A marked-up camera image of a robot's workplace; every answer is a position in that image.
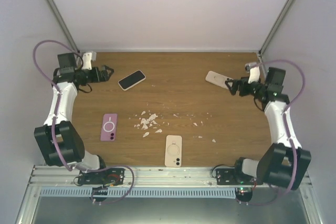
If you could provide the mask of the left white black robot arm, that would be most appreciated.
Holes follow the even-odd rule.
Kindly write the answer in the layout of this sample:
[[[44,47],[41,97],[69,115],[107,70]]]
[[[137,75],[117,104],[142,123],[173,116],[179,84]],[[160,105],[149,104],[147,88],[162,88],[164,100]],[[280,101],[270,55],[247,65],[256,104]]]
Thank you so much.
[[[95,52],[87,52],[78,66],[74,53],[59,54],[59,67],[52,79],[53,98],[47,119],[41,127],[34,129],[34,137],[48,166],[77,168],[90,171],[90,178],[96,184],[108,179],[104,160],[99,155],[86,151],[84,143],[72,124],[75,99],[83,86],[107,82],[114,70],[106,65],[92,66]]]

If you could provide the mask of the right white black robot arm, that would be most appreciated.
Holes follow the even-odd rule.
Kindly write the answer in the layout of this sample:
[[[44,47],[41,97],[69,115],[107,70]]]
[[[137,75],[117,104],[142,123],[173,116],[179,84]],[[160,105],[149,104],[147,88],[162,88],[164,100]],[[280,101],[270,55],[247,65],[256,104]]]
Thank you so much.
[[[290,117],[290,100],[282,93],[286,72],[270,67],[264,82],[250,77],[226,79],[225,85],[232,95],[251,95],[261,103],[271,136],[271,146],[258,160],[240,157],[232,172],[240,185],[255,178],[257,184],[270,184],[286,191],[296,190],[311,162],[311,153],[299,143]]]

